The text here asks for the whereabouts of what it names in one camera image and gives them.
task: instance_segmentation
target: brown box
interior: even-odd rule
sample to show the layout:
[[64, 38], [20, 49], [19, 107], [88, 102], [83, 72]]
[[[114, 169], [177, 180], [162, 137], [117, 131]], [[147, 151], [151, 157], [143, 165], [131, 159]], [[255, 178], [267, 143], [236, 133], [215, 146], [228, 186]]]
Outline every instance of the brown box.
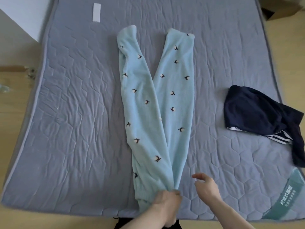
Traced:
[[259, 0], [267, 21], [294, 15], [301, 9], [298, 4], [284, 0]]

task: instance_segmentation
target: baseboard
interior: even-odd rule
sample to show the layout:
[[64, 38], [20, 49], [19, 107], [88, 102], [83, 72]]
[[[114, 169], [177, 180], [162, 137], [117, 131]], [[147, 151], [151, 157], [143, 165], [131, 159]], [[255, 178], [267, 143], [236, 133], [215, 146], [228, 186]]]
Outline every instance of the baseboard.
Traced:
[[24, 66], [0, 66], [0, 72], [25, 72]]

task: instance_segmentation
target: black pants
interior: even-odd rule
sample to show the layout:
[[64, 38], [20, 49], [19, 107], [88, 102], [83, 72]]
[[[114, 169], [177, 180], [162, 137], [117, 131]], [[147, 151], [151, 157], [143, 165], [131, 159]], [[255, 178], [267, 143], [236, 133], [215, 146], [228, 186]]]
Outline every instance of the black pants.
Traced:
[[[114, 229], [119, 229], [122, 226], [124, 226], [125, 224], [129, 223], [131, 220], [133, 220], [133, 218], [119, 218], [119, 221], [117, 222], [117, 224], [115, 225]], [[175, 222], [175, 224], [171, 227], [169, 227], [170, 229], [182, 229], [182, 227], [179, 224], [179, 220], [177, 220]]]

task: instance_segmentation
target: green label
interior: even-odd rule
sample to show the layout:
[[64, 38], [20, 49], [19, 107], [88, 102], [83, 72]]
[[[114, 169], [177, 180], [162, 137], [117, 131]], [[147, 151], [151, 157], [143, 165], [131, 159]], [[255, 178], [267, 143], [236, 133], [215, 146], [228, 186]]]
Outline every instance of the green label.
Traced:
[[302, 173], [299, 169], [295, 168], [290, 175], [279, 199], [270, 210], [264, 213], [262, 219], [280, 220], [283, 216], [285, 216], [289, 209], [293, 206], [303, 186], [304, 179]]

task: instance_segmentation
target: mattress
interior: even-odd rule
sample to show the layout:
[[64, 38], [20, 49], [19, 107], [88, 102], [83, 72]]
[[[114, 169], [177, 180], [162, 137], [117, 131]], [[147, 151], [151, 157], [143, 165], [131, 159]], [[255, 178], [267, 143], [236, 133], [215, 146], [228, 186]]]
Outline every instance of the mattress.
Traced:
[[[101, 3], [100, 23], [92, 22], [93, 3]], [[132, 24], [152, 74], [169, 28], [195, 35], [195, 108], [177, 217], [216, 220], [191, 178], [205, 172], [249, 221], [305, 218], [304, 179], [291, 147], [224, 126], [231, 85], [282, 101], [256, 0], [55, 0], [2, 204], [71, 215], [138, 214], [116, 43]]]

